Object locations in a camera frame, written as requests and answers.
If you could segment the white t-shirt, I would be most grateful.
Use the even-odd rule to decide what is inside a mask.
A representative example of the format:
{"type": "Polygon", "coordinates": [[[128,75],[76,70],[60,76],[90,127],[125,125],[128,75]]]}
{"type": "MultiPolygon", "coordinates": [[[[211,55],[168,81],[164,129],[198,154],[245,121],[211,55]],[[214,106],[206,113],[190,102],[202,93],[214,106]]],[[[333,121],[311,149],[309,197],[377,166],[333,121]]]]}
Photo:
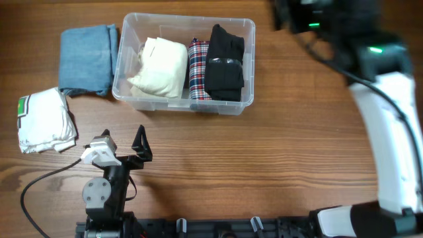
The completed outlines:
{"type": "Polygon", "coordinates": [[[77,137],[66,97],[57,87],[19,99],[17,128],[22,153],[61,152],[73,147],[77,137]]]}

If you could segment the cream cloth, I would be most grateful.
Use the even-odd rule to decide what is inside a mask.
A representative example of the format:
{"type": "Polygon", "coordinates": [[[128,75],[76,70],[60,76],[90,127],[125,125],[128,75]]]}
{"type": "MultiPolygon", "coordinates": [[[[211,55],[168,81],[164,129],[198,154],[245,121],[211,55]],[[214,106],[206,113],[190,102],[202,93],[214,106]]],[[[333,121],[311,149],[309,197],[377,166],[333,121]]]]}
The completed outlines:
{"type": "Polygon", "coordinates": [[[144,98],[182,97],[188,50],[185,45],[164,38],[148,38],[138,53],[141,69],[128,78],[131,94],[144,98]]]}

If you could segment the blue denim cloth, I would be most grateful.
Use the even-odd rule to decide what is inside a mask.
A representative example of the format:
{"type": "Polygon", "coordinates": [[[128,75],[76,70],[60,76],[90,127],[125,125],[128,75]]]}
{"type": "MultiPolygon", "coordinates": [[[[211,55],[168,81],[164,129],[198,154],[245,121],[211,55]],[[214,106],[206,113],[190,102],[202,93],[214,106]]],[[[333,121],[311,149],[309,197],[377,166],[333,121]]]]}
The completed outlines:
{"type": "Polygon", "coordinates": [[[70,97],[95,93],[105,97],[118,56],[115,24],[71,28],[61,33],[59,90],[70,97]]]}

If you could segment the black cloth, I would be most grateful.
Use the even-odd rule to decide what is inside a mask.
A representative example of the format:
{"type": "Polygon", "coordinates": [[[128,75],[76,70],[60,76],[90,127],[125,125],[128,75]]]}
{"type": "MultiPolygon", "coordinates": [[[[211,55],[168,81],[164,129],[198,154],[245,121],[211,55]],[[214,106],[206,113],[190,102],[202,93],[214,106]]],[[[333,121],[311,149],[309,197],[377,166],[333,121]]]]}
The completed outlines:
{"type": "Polygon", "coordinates": [[[204,90],[213,100],[241,100],[244,52],[244,38],[228,33],[219,24],[213,26],[204,79],[204,90]]]}

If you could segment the red blue plaid cloth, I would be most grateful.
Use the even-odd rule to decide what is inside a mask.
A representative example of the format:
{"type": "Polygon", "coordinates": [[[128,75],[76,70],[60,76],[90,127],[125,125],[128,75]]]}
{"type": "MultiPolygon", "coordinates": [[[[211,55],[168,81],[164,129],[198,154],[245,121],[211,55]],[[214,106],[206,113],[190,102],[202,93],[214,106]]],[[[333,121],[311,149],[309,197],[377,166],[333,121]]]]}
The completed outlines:
{"type": "Polygon", "coordinates": [[[192,100],[211,100],[205,91],[206,56],[208,53],[208,41],[200,41],[193,38],[188,47],[189,57],[189,89],[192,100]]]}

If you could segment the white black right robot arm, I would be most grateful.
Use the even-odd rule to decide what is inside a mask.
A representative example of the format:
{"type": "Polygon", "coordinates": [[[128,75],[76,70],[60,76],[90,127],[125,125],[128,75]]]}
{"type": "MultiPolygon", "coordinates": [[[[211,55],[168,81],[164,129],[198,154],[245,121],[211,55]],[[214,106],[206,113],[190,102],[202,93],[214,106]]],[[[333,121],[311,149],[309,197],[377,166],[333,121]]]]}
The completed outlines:
{"type": "Polygon", "coordinates": [[[276,1],[316,61],[343,75],[360,110],[377,172],[377,200],[314,210],[310,237],[405,237],[422,232],[422,131],[404,42],[381,29],[377,1],[276,1]]]}

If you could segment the clear plastic storage container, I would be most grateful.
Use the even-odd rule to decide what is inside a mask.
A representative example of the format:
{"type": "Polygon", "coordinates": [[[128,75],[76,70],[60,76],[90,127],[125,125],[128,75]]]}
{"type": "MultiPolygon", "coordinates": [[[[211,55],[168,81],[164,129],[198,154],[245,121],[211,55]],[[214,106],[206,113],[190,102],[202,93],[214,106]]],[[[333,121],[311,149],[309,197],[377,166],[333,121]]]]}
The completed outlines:
{"type": "Polygon", "coordinates": [[[254,101],[255,33],[256,25],[250,19],[129,13],[123,21],[112,94],[115,99],[130,104],[136,110],[209,112],[238,116],[254,101]],[[245,40],[243,56],[245,86],[242,88],[239,102],[192,100],[189,97],[189,89],[184,89],[179,99],[132,95],[130,91],[132,85],[128,78],[136,75],[141,69],[137,54],[149,37],[160,37],[188,46],[193,38],[208,40],[215,24],[245,40]]]}

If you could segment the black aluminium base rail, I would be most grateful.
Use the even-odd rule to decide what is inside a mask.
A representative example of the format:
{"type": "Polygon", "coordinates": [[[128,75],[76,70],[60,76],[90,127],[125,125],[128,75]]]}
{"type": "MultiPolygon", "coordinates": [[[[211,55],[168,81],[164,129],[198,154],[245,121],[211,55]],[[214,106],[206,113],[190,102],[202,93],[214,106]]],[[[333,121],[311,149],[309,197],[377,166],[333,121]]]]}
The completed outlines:
{"type": "Polygon", "coordinates": [[[262,219],[255,226],[253,219],[190,220],[185,223],[165,219],[139,219],[146,231],[144,237],[154,238],[218,238],[223,231],[236,237],[307,238],[316,237],[306,217],[262,219]]]}

